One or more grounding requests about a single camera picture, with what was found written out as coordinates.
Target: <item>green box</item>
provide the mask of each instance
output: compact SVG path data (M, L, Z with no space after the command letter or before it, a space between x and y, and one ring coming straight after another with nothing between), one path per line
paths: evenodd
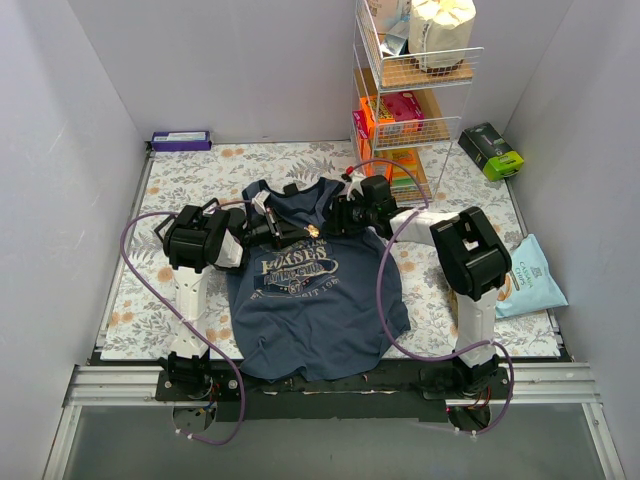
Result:
M518 152L488 122L467 128L458 144L492 182L515 175L524 164Z

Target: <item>snack bag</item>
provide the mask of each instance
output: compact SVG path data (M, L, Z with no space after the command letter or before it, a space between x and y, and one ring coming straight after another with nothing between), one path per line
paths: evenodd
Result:
M528 235L511 255L512 267L498 292L496 318L568 305L551 277L535 235Z

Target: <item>floral mat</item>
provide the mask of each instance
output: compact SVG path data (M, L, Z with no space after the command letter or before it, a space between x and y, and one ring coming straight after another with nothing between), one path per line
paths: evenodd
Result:
M507 249L513 251L522 240L522 232L506 184L487 181L457 145L446 161L448 150L449 144L420 150L432 190L436 192L434 187L438 186L430 208L460 211L472 205L481 207ZM338 178L354 161L350 142L219 145L210 152L155 153L141 213L179 211L186 204L203 204L213 197L221 202L233 200L240 197L244 186L258 179L267 180L274 189L291 182L302 188L320 176ZM437 185L440 173L442 179ZM130 252L136 268L173 300L172 270L152 231L158 223L158 218L150 218L138 224ZM435 249L403 243L394 246L392 252L402 275L403 299L411 319L411 331L400 337L400 344L421 355L450 353L457 331ZM226 295L225 275L214 272L201 325L206 326L212 342L230 357L240 359ZM178 320L125 269L101 358L149 360L165 356L177 327ZM498 320L496 338L513 356L559 355L546 312ZM391 348L385 357L403 355Z

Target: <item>cardboard box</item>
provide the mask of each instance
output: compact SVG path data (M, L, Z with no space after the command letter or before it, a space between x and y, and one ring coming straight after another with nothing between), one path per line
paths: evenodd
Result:
M370 97L363 97L360 99L360 105L362 106L362 111L364 112L364 118L367 123L367 133L369 134L369 138L374 138L376 133L375 128L377 125L387 125L395 123L393 115L391 115L389 109L384 106L383 102L381 102L380 109L378 110L378 97L373 95ZM375 117L376 112L378 112L377 124ZM384 132L388 135L393 133L393 129L385 129Z
M518 152L490 123L467 128L462 132L458 144L492 182L515 175L524 164Z
M356 143L358 144L360 160L364 162L371 158L371 141L369 139L367 122L362 110L351 112L351 114L353 116L353 126L356 130Z
M413 150L412 154L415 156L417 160L415 164L415 167L416 167L415 176L418 179L420 186L426 193L427 198L432 199L433 195L429 187L429 181L427 179L427 175L424 172L424 168L422 167L422 162L420 161L420 156L418 155L418 151L416 149L410 149L410 150ZM396 201L398 203L421 205L423 203L423 200L422 200L422 195L420 194L420 191L418 190L415 183L410 177L407 176L406 180L407 181L400 182L400 184L397 181L393 183L391 187L391 193L396 198Z
M197 152L211 150L211 135L207 131L154 132L151 148L156 152Z
M403 133L418 132L422 129L422 122L413 122L424 120L424 114L412 92L388 93L381 98L396 122L410 122L402 126Z

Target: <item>blue t-shirt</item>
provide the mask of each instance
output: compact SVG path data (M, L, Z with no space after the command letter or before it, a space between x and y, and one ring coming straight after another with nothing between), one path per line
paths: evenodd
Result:
M267 205L285 220L320 228L343 186L320 178L287 197L261 180L249 185L243 196L249 200L267 190ZM256 215L250 211L248 221L256 221ZM374 368L390 346L376 310L383 251L369 229L352 237L320 235L281 250L252 248L246 270L227 276L242 371L267 380L301 373L311 381ZM411 328L392 258L384 270L383 307L395 338Z

